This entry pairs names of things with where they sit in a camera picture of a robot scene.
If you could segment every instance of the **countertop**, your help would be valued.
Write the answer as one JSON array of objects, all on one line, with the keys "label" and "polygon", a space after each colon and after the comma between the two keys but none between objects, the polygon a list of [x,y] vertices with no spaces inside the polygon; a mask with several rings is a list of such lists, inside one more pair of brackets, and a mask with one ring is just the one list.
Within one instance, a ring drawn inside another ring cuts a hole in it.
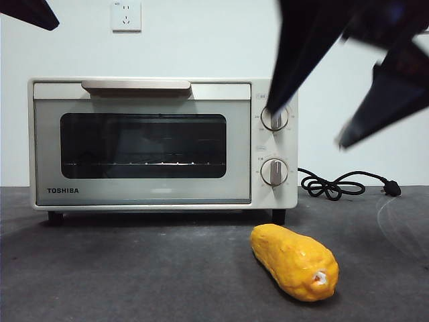
[{"label": "countertop", "polygon": [[333,297],[283,293],[249,245],[266,211],[65,216],[1,189],[1,320],[429,321],[429,187],[338,202],[300,191],[285,226],[332,250]]}]

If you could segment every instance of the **wall socket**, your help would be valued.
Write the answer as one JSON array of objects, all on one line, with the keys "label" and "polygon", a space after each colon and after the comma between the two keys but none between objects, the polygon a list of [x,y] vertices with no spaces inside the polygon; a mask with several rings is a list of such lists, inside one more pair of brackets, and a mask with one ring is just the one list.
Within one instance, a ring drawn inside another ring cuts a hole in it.
[{"label": "wall socket", "polygon": [[141,3],[139,1],[115,1],[111,5],[113,32],[141,32]]}]

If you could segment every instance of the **temperature knob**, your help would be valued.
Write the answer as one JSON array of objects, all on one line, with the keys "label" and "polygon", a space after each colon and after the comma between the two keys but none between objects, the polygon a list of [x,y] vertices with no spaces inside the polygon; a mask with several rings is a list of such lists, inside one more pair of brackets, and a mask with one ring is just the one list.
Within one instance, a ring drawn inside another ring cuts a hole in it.
[{"label": "temperature knob", "polygon": [[261,176],[270,186],[279,186],[288,177],[288,166],[279,159],[269,159],[262,164]]},{"label": "temperature knob", "polygon": [[283,111],[276,117],[272,115],[267,108],[263,109],[261,114],[262,124],[271,131],[278,131],[288,124],[288,110]]}]

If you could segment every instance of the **white toaster oven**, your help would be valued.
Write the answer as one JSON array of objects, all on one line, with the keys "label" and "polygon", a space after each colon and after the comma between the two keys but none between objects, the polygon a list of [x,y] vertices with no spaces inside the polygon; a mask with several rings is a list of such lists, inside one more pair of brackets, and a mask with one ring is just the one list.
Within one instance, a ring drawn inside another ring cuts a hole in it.
[{"label": "white toaster oven", "polygon": [[270,80],[40,78],[29,82],[32,206],[69,211],[295,207],[298,100]]}]

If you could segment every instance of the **oven window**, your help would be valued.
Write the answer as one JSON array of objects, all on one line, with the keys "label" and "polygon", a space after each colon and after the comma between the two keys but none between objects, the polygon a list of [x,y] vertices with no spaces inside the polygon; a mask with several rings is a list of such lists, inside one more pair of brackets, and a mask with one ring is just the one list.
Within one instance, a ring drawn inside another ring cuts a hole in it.
[{"label": "oven window", "polygon": [[66,178],[220,178],[227,170],[222,115],[68,113],[60,122]]}]

